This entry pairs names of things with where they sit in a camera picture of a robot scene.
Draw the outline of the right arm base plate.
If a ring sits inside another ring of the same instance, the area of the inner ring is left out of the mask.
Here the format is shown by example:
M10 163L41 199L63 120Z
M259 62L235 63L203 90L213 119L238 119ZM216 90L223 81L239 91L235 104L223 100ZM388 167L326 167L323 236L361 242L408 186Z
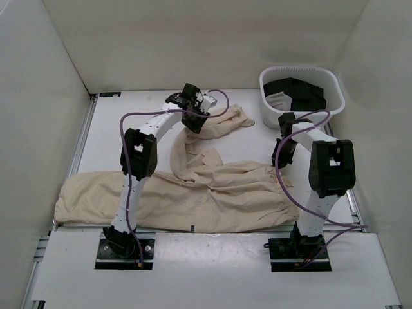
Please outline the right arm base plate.
M331 272L322 236L315 238L270 238L263 245L270 255L271 272Z

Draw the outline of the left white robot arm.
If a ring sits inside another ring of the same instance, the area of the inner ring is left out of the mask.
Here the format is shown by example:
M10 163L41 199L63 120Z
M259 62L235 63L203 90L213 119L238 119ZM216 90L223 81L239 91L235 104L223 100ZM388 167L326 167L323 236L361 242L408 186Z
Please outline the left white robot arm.
M170 95L159 111L147 112L152 117L138 129L124 129L126 116L120 119L122 192L117 213L103 232L110 249L121 258L144 260L144 247L136 235L136 214L143 188L157 167L158 142L179 122L199 133L216 104L215 98L186 84L181 92Z

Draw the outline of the beige trousers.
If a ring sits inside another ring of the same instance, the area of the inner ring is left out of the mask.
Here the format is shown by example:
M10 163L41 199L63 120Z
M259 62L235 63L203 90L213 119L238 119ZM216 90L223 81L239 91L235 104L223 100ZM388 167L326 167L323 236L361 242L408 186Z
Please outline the beige trousers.
M268 229L296 221L298 208L267 164L243 160L224 163L201 140L221 138L253 126L238 105L206 121L201 132L183 129L170 152L171 171L157 171L144 186L137 223L154 229L195 233L232 233ZM55 205L59 223L108 225L118 210L123 174L120 171L80 173L68 178Z

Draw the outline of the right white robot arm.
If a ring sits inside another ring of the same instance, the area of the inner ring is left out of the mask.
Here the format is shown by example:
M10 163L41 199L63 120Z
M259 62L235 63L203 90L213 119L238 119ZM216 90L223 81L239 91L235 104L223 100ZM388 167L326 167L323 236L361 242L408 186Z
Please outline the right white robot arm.
M286 112L278 121L281 136L272 155L275 172L291 164L297 145L303 146L310 153L311 191L305 205L291 199L299 209L299 218L290 236L270 239L268 245L276 259L305 258L321 249L323 227L330 211L355 185L353 143L323 133L306 115L297 117L293 112Z

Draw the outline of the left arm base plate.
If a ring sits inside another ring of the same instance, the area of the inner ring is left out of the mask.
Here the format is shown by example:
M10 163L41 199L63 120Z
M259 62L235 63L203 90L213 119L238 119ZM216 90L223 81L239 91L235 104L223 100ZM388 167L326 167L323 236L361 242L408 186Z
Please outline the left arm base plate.
M132 238L125 249L110 243L103 234L100 235L95 269L97 270L152 270L155 255L155 235L144 234L140 238L142 251Z

